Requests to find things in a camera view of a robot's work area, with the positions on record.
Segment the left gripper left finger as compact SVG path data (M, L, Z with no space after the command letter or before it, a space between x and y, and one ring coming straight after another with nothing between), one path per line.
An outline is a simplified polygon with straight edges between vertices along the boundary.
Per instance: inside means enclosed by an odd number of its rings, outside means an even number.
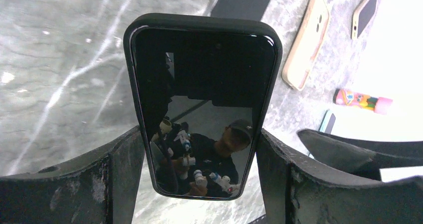
M144 146L139 127L66 162L0 179L3 224L129 224Z

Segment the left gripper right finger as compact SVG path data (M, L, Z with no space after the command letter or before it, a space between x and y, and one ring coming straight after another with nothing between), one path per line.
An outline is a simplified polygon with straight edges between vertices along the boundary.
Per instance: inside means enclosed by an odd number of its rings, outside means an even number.
M384 183L352 175L262 130L256 150L270 224L420 224L423 177Z

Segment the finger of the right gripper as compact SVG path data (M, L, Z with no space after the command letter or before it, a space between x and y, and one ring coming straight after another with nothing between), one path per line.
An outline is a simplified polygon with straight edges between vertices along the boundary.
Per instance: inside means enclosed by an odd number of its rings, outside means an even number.
M422 141L366 141L311 129L300 130L297 135L315 160L368 179L380 181L380 169L423 165Z

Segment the beige phone case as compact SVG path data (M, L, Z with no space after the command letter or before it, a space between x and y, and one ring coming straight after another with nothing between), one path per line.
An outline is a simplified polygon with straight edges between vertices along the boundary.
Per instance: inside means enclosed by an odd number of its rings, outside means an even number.
M282 79L301 91L324 43L331 18L326 0L309 0L302 23L282 69Z

